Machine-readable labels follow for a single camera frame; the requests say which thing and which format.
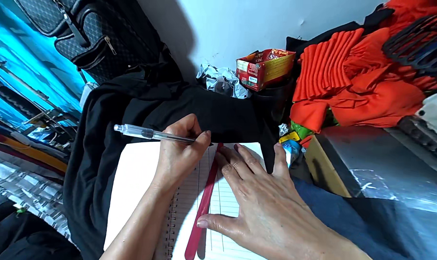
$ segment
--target red snack box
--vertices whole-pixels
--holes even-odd
[[[267,49],[236,60],[236,76],[241,85],[255,91],[290,76],[295,52]]]

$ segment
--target hand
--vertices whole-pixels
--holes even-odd
[[[211,132],[201,132],[198,118],[194,114],[189,114],[168,126],[164,133],[181,137],[197,137],[191,145],[182,142],[161,141],[158,168],[152,186],[163,191],[171,191],[180,186],[202,158],[211,143]]]
[[[245,147],[236,144],[235,149],[244,162],[226,147],[215,158],[239,203],[239,216],[206,214],[198,227],[222,233],[267,259],[370,259],[311,212],[294,187],[279,143],[273,174]]]

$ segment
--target fingernail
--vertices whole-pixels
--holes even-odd
[[[199,220],[198,223],[196,224],[196,226],[199,228],[207,228],[207,221]]]

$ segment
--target notebook page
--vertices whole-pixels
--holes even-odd
[[[124,227],[156,173],[160,142],[130,143],[121,153],[109,203],[103,250]]]
[[[225,144],[233,149],[234,144]],[[263,156],[258,143],[243,143],[248,150],[261,161]],[[188,244],[191,230],[195,225],[195,217],[199,204],[202,199],[204,187],[206,186],[209,170],[211,168],[217,146],[214,145],[206,151],[199,165],[191,175],[187,177],[178,190],[177,202],[177,219],[175,247],[172,254],[173,260],[185,259],[185,249]],[[220,170],[217,172],[215,185],[212,191],[211,204],[209,207],[211,214],[224,214],[227,216],[237,217],[239,214],[239,204]],[[258,260],[265,259],[255,253],[237,245],[232,239],[218,233],[206,230],[205,241],[199,243],[200,247],[196,254],[195,260]]]

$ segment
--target luggage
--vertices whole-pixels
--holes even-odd
[[[57,37],[62,56],[99,84],[158,63],[161,53],[161,60],[173,62],[136,0],[14,1],[39,32]]]

